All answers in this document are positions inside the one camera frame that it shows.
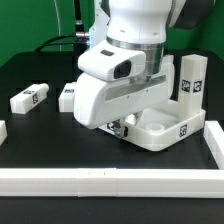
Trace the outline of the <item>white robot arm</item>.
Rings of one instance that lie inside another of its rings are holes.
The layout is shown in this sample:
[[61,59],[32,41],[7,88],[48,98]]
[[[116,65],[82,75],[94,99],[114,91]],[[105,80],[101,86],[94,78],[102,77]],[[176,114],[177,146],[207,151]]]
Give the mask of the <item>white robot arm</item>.
[[78,59],[74,117],[89,129],[167,101],[174,65],[165,56],[169,27],[193,29],[216,0],[109,0],[106,38]]

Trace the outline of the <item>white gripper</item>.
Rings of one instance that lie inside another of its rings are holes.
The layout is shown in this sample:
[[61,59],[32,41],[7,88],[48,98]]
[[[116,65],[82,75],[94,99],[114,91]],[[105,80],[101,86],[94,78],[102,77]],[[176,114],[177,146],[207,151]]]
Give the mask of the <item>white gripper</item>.
[[127,80],[105,82],[86,73],[81,74],[75,88],[75,119],[89,129],[114,121],[114,135],[127,137],[124,117],[170,98],[174,83],[173,60],[172,55],[166,55],[160,72],[146,83]]

